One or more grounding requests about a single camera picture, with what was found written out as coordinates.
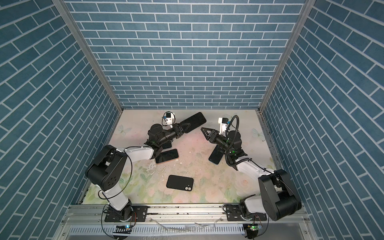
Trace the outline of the blue-edged black phone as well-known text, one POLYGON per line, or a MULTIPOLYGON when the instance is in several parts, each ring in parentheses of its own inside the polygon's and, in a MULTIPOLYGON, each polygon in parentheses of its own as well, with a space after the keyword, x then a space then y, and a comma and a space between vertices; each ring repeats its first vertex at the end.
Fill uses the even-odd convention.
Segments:
POLYGON ((209 161, 215 165, 218 165, 223 158, 225 150, 220 146, 216 146, 209 156, 209 161))

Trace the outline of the light blue phone case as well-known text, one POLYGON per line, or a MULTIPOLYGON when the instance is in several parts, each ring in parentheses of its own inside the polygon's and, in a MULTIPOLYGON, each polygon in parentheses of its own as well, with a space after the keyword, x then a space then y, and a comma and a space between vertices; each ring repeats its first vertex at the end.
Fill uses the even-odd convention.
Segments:
POLYGON ((163 149, 171 149, 172 148, 172 143, 165 143, 162 145, 163 149))

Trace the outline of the purple-edged black phone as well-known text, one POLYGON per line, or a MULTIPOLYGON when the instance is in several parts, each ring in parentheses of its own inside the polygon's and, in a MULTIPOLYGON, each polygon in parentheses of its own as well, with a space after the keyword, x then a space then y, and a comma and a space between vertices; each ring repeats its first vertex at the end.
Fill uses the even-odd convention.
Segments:
POLYGON ((177 149, 172 149, 172 150, 160 153, 159 156, 156 157, 156 164, 165 163, 178 158, 179 158, 179 154, 177 149))

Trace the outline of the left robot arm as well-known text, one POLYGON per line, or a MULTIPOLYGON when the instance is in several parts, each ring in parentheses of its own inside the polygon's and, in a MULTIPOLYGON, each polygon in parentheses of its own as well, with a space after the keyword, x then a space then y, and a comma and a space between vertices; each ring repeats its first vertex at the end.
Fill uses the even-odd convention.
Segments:
POLYGON ((131 215, 131 202, 123 193, 119 180, 126 166, 141 160, 151 160, 160 155, 163 145, 180 138, 191 128, 190 123, 174 124, 165 130, 162 125, 154 124, 148 131, 149 138, 142 147, 127 147, 119 150, 111 145, 104 146, 85 171, 85 176, 96 186, 109 202, 111 210, 126 220, 131 215))

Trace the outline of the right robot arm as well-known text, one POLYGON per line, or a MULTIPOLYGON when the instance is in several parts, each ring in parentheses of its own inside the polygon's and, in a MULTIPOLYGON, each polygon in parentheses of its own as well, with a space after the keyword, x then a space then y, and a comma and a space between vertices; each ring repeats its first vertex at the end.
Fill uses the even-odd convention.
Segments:
POLYGON ((209 128, 201 128, 201 131, 207 141, 221 149, 228 166, 259 183, 260 196, 252 195, 240 200, 239 209, 245 220, 263 214, 277 221, 302 208, 301 198, 290 175, 283 169, 269 169, 252 160, 242 149, 238 131, 227 135, 209 128))

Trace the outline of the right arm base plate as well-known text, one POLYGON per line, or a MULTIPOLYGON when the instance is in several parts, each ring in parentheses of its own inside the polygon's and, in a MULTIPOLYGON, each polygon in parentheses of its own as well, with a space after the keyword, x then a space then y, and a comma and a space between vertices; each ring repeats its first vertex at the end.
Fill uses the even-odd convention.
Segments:
POLYGON ((242 204, 224 204, 223 211, 229 222, 239 221, 266 221, 267 215, 264 213, 250 213, 242 204))

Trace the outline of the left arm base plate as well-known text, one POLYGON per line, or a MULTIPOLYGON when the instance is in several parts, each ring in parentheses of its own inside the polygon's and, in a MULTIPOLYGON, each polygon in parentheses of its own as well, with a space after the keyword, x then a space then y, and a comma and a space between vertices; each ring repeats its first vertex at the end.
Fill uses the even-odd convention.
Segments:
POLYGON ((148 206, 128 206, 117 211, 111 206, 103 210, 105 214, 105 222, 144 222, 147 217, 148 206))

